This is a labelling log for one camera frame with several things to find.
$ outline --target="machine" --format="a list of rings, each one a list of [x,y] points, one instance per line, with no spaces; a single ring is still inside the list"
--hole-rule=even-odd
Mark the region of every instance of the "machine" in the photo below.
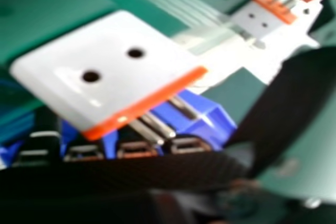
[[[1,216],[334,223],[334,5],[0,0]],[[202,93],[241,67],[234,122]]]

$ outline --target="blue plastic holder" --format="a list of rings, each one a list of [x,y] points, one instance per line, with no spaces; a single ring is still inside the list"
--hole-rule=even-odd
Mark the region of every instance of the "blue plastic holder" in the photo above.
[[[220,151],[236,130],[236,125],[221,105],[201,95],[184,90],[179,96],[198,111],[200,117],[197,120],[190,120],[170,103],[164,102],[152,110],[163,122],[172,126],[177,134],[192,134],[207,141],[215,151]],[[67,145],[76,139],[79,132],[66,121],[62,122],[62,144],[60,155],[63,157]],[[116,154],[118,131],[113,131],[102,138],[106,158],[113,159]],[[0,148],[0,157],[6,165],[10,165],[16,151],[22,144],[18,141],[10,147]]]

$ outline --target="blue plastic part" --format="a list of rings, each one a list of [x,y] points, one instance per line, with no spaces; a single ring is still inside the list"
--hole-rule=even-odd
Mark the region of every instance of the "blue plastic part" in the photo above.
[[[157,106],[152,112],[162,121],[172,126],[178,134],[192,134],[206,140],[215,151],[220,151],[227,142],[231,134],[236,130],[236,125],[226,111],[218,104],[201,95],[196,95],[187,90],[179,93],[179,96],[194,107],[200,118],[190,120],[170,103],[165,102]],[[32,123],[32,118],[26,117],[27,122]],[[66,121],[62,122],[62,144],[60,156],[65,155],[67,145],[76,139],[79,132]],[[113,131],[102,138],[106,158],[114,159],[116,143],[118,141],[118,131]],[[10,147],[0,148],[0,157],[6,165],[10,165],[13,157],[23,141],[18,141]],[[159,155],[163,155],[160,148],[157,149]]]

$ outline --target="white plastic part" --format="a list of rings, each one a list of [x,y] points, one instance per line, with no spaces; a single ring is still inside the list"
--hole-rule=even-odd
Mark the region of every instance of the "white plastic part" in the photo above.
[[[249,2],[235,12],[232,21],[259,40],[280,27],[287,26],[277,16],[255,2]]]
[[[143,57],[130,57],[132,49]],[[195,68],[191,53],[119,11],[18,58],[10,72],[62,118],[86,131]],[[85,82],[87,71],[100,79]]]

